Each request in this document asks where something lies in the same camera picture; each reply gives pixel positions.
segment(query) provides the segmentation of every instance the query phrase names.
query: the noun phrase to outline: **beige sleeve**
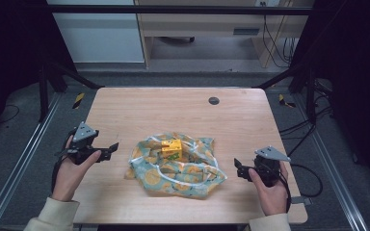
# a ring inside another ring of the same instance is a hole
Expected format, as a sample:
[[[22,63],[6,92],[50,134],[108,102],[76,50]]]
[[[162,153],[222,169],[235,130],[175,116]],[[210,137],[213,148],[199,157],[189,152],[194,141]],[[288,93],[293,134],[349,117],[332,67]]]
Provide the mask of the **beige sleeve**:
[[[72,230],[74,216],[78,207],[79,202],[77,201],[62,202],[48,197],[40,215],[37,218],[30,219],[24,230]]]
[[[290,231],[287,214],[278,214],[264,218],[251,219],[249,220],[249,227],[251,231]]]

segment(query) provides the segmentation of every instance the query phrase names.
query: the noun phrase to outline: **clear plastic bag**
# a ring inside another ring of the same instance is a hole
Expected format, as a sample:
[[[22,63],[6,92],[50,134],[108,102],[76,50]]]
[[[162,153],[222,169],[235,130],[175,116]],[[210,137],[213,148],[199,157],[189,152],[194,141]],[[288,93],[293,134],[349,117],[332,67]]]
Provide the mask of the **clear plastic bag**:
[[[181,158],[161,155],[162,141],[180,140]],[[129,160],[126,176],[137,178],[147,191],[191,197],[206,197],[227,177],[213,156],[213,139],[178,133],[154,135],[140,141]]]

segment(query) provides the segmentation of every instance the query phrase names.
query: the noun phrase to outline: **wall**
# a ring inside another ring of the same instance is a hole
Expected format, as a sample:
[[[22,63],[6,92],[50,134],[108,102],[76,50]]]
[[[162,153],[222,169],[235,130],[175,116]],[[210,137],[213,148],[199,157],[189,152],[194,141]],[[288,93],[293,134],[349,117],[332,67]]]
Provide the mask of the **wall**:
[[[132,0],[47,0],[48,4],[133,5]],[[54,13],[75,63],[143,63],[136,15]]]

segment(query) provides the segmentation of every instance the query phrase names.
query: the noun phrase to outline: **wooden table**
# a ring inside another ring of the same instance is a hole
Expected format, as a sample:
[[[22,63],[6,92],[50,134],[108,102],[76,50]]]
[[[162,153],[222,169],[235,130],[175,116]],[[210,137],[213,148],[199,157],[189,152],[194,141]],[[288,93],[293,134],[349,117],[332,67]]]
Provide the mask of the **wooden table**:
[[[210,104],[210,97],[220,103]],[[86,122],[100,131],[94,147],[119,141],[119,150],[83,179],[74,196],[81,203],[75,223],[248,223],[264,215],[254,184],[237,177],[233,158],[253,166],[255,149],[272,145],[285,153],[266,94],[258,89],[105,88],[98,91]],[[228,178],[207,198],[155,195],[137,180],[124,179],[138,141],[171,131],[215,139],[214,155]],[[292,196],[298,196],[286,166]],[[304,205],[292,205],[289,219],[305,222]]]

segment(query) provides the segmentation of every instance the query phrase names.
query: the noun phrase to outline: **yellow object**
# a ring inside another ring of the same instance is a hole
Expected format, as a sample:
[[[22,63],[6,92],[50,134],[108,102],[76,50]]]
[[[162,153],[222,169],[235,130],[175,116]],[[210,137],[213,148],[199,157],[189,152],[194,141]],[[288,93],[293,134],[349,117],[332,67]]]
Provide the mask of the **yellow object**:
[[[74,101],[74,104],[73,104],[73,109],[78,109],[79,106],[80,106],[80,103],[82,102],[83,100],[83,97],[84,97],[84,93],[79,93],[76,97],[76,100]]]
[[[162,157],[168,160],[176,160],[182,158],[181,140],[161,141]]]
[[[145,181],[151,186],[157,185],[161,181],[161,175],[157,169],[150,169],[145,173]]]

